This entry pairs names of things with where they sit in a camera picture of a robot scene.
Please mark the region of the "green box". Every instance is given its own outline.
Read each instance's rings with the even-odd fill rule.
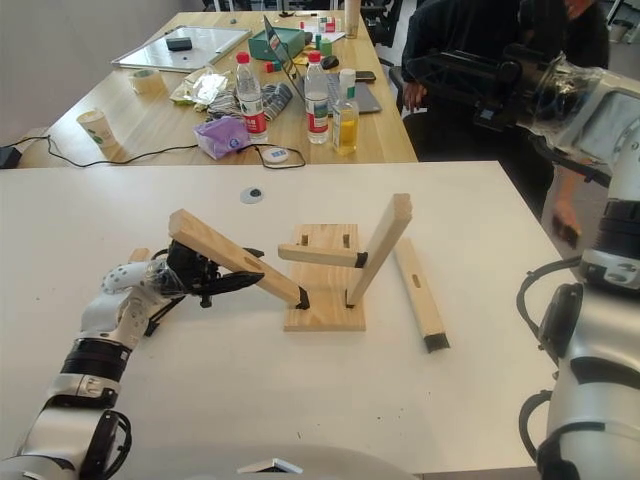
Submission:
[[[294,58],[304,48],[304,31],[297,28],[274,28],[284,47]],[[249,39],[249,53],[258,60],[277,60],[267,44],[267,34],[262,32]]]

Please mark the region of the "smartphone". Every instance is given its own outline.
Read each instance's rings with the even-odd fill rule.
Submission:
[[[373,72],[369,70],[358,70],[356,71],[356,82],[375,82],[376,76]]]

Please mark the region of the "red bottle label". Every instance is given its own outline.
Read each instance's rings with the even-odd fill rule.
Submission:
[[[267,119],[262,109],[262,100],[240,102],[240,108],[249,133],[262,133],[267,129]]]
[[[329,102],[327,99],[307,103],[307,128],[311,133],[324,133],[329,128]]]

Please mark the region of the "paper cup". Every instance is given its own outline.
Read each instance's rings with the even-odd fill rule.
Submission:
[[[346,0],[344,4],[344,32],[347,38],[358,36],[358,22],[360,21],[360,0]]]
[[[76,121],[100,148],[112,147],[117,143],[109,122],[101,110],[97,108],[89,110],[76,118]]]
[[[160,72],[152,68],[136,70],[129,75],[129,83],[131,83],[137,94],[153,93],[167,89]]]

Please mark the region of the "person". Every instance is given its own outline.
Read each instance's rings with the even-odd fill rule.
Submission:
[[[512,43],[532,40],[535,0],[424,0],[409,20],[402,54],[405,106],[413,113],[405,118],[420,160],[498,159],[529,208],[538,219],[553,182],[554,168],[528,141],[529,132],[513,127],[495,132],[473,124],[474,109],[430,95],[407,71],[409,59],[436,51],[461,50],[499,60]],[[607,68],[609,39],[602,11],[594,0],[565,0],[569,24],[563,48],[567,60],[581,67]],[[554,216],[579,233],[571,204],[576,174],[562,172]]]

